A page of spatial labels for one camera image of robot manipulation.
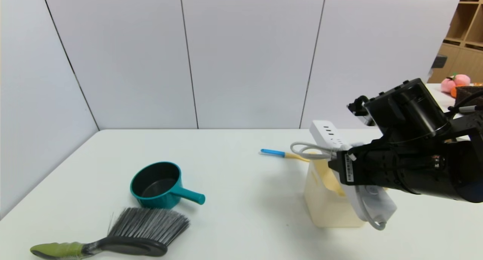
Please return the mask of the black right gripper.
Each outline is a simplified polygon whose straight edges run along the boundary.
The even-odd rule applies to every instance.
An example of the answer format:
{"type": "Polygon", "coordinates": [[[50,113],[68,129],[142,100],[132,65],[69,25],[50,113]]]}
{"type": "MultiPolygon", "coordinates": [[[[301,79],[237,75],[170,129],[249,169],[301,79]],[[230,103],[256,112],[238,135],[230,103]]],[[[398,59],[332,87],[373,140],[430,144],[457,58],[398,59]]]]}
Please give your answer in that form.
{"type": "Polygon", "coordinates": [[[397,164],[393,144],[376,142],[354,145],[347,151],[337,152],[336,159],[328,161],[328,167],[339,174],[342,184],[375,185],[403,191],[397,164]]]}

